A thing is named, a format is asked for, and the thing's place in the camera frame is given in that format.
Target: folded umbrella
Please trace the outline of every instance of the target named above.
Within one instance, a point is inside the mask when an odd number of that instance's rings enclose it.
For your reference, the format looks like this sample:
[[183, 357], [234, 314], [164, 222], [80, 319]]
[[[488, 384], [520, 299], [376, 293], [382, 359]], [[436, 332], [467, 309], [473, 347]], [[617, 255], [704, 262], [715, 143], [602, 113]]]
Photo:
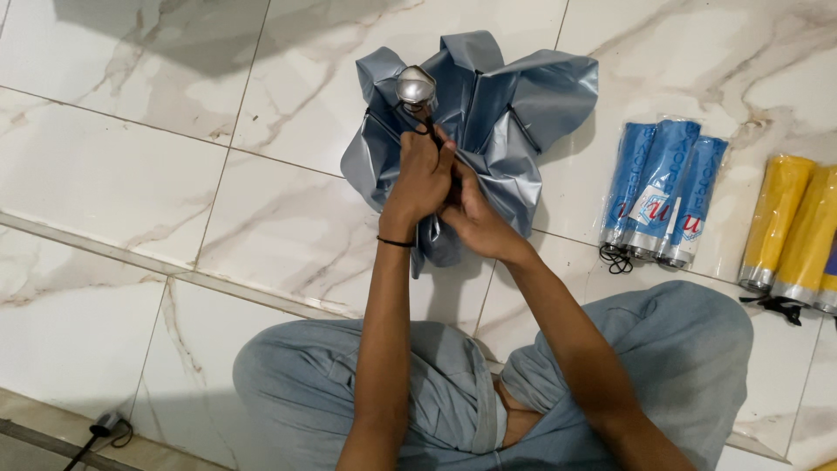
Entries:
[[[598, 62], [544, 49], [504, 65], [494, 37], [474, 31], [442, 36], [440, 51], [421, 68], [436, 82], [432, 121], [456, 141], [457, 157], [476, 171], [491, 205], [528, 237], [541, 196], [534, 158], [589, 116], [598, 98]], [[419, 124], [396, 92], [405, 69], [388, 48], [357, 61], [369, 107], [340, 168], [377, 211], [398, 178], [399, 136]], [[437, 267], [459, 263], [459, 237], [436, 215], [418, 224], [416, 240], [413, 277], [425, 259]]]

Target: umbrella canopy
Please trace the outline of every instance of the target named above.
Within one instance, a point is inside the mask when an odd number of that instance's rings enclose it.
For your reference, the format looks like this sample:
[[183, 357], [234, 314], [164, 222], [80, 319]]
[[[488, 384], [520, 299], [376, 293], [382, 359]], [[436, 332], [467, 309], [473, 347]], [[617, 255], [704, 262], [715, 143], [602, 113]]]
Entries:
[[[528, 237], [541, 197], [535, 158], [593, 110], [598, 61], [543, 49], [504, 65], [491, 33], [474, 31], [442, 36], [440, 51], [421, 67], [436, 80], [434, 122], [456, 141], [457, 157], [476, 171], [491, 205]], [[406, 68], [388, 48], [357, 61], [369, 107], [340, 168], [378, 212], [398, 178], [399, 137], [417, 124], [396, 95], [396, 81]], [[459, 263], [459, 237], [436, 215], [424, 218], [417, 231], [413, 277], [425, 259], [437, 267]]]

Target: person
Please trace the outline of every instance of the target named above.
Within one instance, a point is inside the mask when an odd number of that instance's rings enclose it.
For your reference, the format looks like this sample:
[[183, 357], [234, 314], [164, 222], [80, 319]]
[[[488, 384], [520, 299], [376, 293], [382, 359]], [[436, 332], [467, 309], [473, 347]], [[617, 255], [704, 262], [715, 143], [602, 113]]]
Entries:
[[[714, 469], [747, 395], [743, 309], [689, 282], [579, 306], [439, 134], [440, 151], [401, 136], [364, 319], [283, 323], [235, 361], [281, 457], [300, 471]], [[541, 329], [497, 380], [473, 339], [409, 320], [405, 246], [434, 212], [508, 268]]]

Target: hand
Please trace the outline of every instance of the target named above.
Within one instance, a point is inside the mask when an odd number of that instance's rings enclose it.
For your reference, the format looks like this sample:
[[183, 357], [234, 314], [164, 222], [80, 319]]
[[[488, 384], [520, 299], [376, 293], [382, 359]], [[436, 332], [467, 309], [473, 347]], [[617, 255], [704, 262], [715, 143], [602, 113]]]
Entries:
[[471, 167], [455, 159], [451, 173], [462, 180], [462, 190], [451, 191], [451, 198], [439, 210], [439, 216], [456, 230], [468, 248], [505, 264], [523, 263], [534, 253], [529, 242], [485, 199]]
[[450, 141], [438, 127], [436, 132], [445, 141], [441, 150], [429, 135], [415, 132], [401, 135], [401, 171], [379, 221], [384, 239], [411, 241], [415, 225], [436, 211], [450, 191], [450, 166], [455, 160], [456, 142]]

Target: jeans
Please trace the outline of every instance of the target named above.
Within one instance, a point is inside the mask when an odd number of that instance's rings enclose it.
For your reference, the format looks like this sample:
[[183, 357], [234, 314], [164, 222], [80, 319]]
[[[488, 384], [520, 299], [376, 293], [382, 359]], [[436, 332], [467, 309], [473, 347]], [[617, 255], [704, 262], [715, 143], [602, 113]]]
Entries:
[[[666, 282], [583, 306], [627, 370], [645, 415], [698, 469], [713, 470], [747, 397], [752, 325], [737, 302]], [[234, 384], [296, 469], [334, 469], [352, 426], [361, 320], [266, 329], [239, 353]], [[542, 333], [512, 352], [506, 389], [544, 417], [500, 449], [506, 411], [474, 340], [413, 322], [403, 469], [619, 469], [573, 400]]]

